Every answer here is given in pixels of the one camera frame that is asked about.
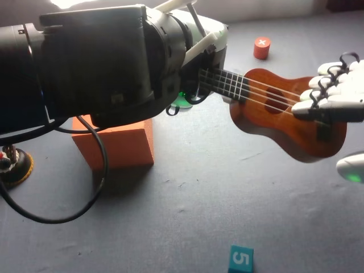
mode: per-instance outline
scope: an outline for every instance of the white wall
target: white wall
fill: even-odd
[[[97,0],[75,5],[71,10],[136,3],[155,7],[162,2],[163,0]],[[323,13],[326,2],[327,0],[198,0],[195,6],[199,14],[229,23]],[[2,26],[24,22],[37,23],[40,14],[59,10],[50,0],[0,0],[0,23]]]

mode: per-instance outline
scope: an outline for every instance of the teal cube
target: teal cube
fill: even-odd
[[[254,249],[231,246],[229,273],[252,273]]]

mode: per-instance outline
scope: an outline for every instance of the fretboard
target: fretboard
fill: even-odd
[[[200,71],[200,88],[214,91],[236,101],[245,101],[249,97],[249,85],[239,74],[223,69]]]

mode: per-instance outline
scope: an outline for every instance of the table surface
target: table surface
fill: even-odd
[[[355,12],[231,25],[225,68],[315,76],[344,51],[364,56],[363,19]],[[267,61],[253,58],[257,36],[271,38]],[[155,165],[113,173],[83,217],[41,225],[1,199],[0,271],[222,273],[236,244],[254,248],[258,273],[362,273],[364,185],[344,181],[335,165],[362,149],[363,133],[349,125],[338,155],[304,164],[269,138],[239,131],[217,94],[176,117],[162,113]],[[18,147],[35,159],[34,173],[11,191],[18,203],[59,217],[87,202],[93,176],[69,135]]]

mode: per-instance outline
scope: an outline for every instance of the ukulele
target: ukulele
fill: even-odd
[[[235,125],[249,134],[273,139],[301,162],[335,155],[346,137],[346,123],[302,121],[291,113],[312,77],[281,78],[265,69],[241,76],[226,70],[200,71],[200,88],[234,100],[230,114]]]

